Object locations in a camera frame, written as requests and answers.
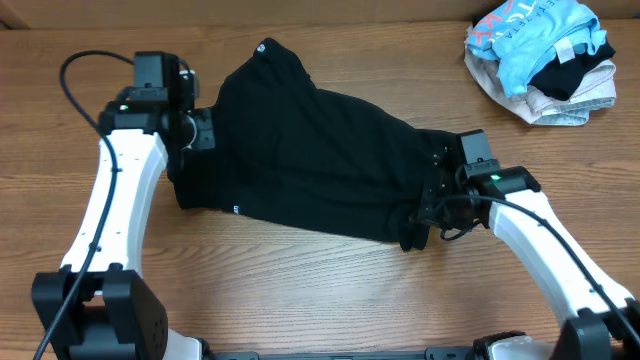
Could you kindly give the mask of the black shorts garment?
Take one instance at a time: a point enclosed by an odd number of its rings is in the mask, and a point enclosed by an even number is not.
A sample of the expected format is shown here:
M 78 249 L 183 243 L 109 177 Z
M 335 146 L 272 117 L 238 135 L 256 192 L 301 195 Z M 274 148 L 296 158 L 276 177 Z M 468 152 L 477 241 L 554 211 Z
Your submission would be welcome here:
M 173 181 L 180 207 L 425 247 L 422 195 L 453 133 L 316 87 L 271 38 L 225 79 L 210 113 L 215 146 L 186 156 Z

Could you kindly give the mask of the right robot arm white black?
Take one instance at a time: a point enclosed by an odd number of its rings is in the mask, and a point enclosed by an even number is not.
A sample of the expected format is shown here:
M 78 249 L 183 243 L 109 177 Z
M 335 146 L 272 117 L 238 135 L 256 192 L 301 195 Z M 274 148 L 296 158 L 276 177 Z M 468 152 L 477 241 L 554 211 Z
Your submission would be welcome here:
M 434 132 L 433 170 L 419 223 L 444 241 L 482 226 L 506 244 L 542 291 L 560 327 L 555 343 L 507 331 L 429 355 L 449 359 L 636 359 L 639 302 L 581 248 L 539 182 L 522 166 L 501 167 L 486 134 Z

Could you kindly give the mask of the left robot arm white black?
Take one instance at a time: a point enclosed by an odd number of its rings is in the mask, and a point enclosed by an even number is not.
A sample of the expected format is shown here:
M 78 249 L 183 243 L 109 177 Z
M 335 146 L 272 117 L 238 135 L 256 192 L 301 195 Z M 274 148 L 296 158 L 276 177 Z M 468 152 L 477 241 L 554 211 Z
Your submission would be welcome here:
M 99 166 L 80 230 L 56 272 L 31 287 L 45 330 L 34 356 L 59 359 L 210 359 L 209 344 L 171 329 L 145 283 L 142 250 L 161 174 L 175 179 L 184 158 L 215 146 L 211 115 L 198 109 L 198 83 L 180 57 L 159 51 L 129 59 L 132 85 L 89 125 Z

